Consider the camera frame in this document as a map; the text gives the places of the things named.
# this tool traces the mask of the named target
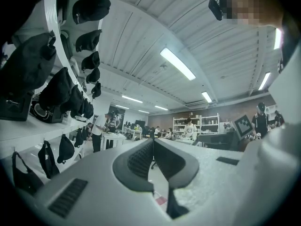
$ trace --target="ceiling light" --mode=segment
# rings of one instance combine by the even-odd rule
[[[156,105],[155,105],[155,107],[156,107],[156,108],[159,108],[159,109],[162,109],[162,110],[165,110],[165,111],[168,111],[167,109],[162,108],[162,107],[160,107],[160,106],[156,106]]]
[[[120,106],[120,105],[116,105],[116,106],[120,107],[120,108],[128,109],[127,107],[123,107],[123,106]]]
[[[139,110],[140,111],[140,110]],[[146,112],[146,111],[140,111],[140,112],[144,112],[144,113],[147,113],[147,114],[149,114],[149,112]]]
[[[210,98],[210,96],[208,95],[208,93],[205,91],[202,93],[203,97],[206,99],[206,101],[208,103],[211,103],[212,102],[212,99]]]
[[[282,32],[280,31],[280,29],[276,29],[276,38],[275,38],[275,46],[274,46],[274,49],[280,48],[281,37],[282,37]]]
[[[160,54],[165,59],[167,59],[174,67],[181,71],[190,81],[196,78],[194,74],[190,71],[190,69],[187,68],[187,66],[169,49],[163,49]]]
[[[270,75],[271,75],[270,72],[267,72],[267,73],[265,74],[265,77],[264,77],[264,79],[263,79],[263,81],[262,81],[262,83],[261,83],[261,86],[259,87],[258,90],[262,90],[262,89],[263,89],[263,87],[265,86],[266,82],[268,81],[268,78],[269,78]]]
[[[128,100],[134,100],[135,102],[139,102],[139,103],[143,103],[143,102],[140,101],[140,100],[132,99],[132,98],[126,97],[126,96],[122,96],[122,98],[125,98],[125,99],[128,99]]]

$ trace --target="ceiling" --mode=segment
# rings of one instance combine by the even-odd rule
[[[281,56],[279,49],[273,49],[275,29],[217,21],[208,2],[111,0],[98,51],[100,82],[103,91],[113,95],[113,104],[157,113],[161,110],[155,105],[184,110],[191,109],[187,104],[201,101],[195,107],[199,109],[208,106],[201,95],[204,91],[219,104],[257,94],[266,72],[272,72],[267,87],[273,82]],[[76,34],[71,24],[66,27]],[[97,29],[92,22],[76,26],[87,32]],[[160,55],[166,47],[196,79],[189,81]],[[79,66],[90,54],[75,54]],[[129,102],[121,95],[143,104]]]

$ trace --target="vent grille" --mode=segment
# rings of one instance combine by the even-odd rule
[[[58,198],[49,206],[49,210],[53,213],[65,218],[77,199],[85,189],[87,181],[74,179],[70,185],[58,196]]]

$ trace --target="brown wall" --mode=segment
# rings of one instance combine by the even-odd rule
[[[240,116],[247,115],[251,120],[253,115],[255,115],[256,106],[259,102],[263,102],[266,106],[275,105],[275,101],[272,96],[265,96],[254,100],[249,100],[246,102],[242,102],[235,105],[221,106],[217,108],[211,108],[206,110],[198,110],[193,111],[193,114],[202,115],[202,116],[213,116],[217,113],[220,115],[220,121],[224,122],[228,119],[228,121],[232,121]],[[173,127],[173,119],[177,118],[188,118],[190,112],[181,112],[181,113],[173,113],[167,115],[150,115],[148,120],[148,126],[154,127],[160,126],[162,129],[168,129],[169,127]]]

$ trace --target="wall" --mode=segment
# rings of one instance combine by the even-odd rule
[[[212,109],[206,110],[198,110],[193,111],[193,114],[202,115],[202,116],[213,116],[217,113],[220,115],[221,122],[224,122],[228,119],[228,121],[232,121],[240,116],[247,115],[248,118],[251,120],[252,117],[257,112],[256,106],[259,102],[263,102],[266,106],[276,104],[273,100],[272,96],[265,96],[254,100],[249,100],[246,102],[242,102],[235,105],[229,106],[221,106]],[[153,115],[149,116],[148,126],[156,128],[160,126],[162,129],[168,129],[169,127],[173,127],[173,119],[177,118],[188,118],[189,112],[182,112],[182,113],[173,113],[173,114],[165,114],[165,115]]]
[[[136,113],[130,110],[126,110],[124,114],[123,124],[125,124],[127,121],[135,123],[136,120],[145,121],[145,125],[147,125],[148,116],[142,113]]]

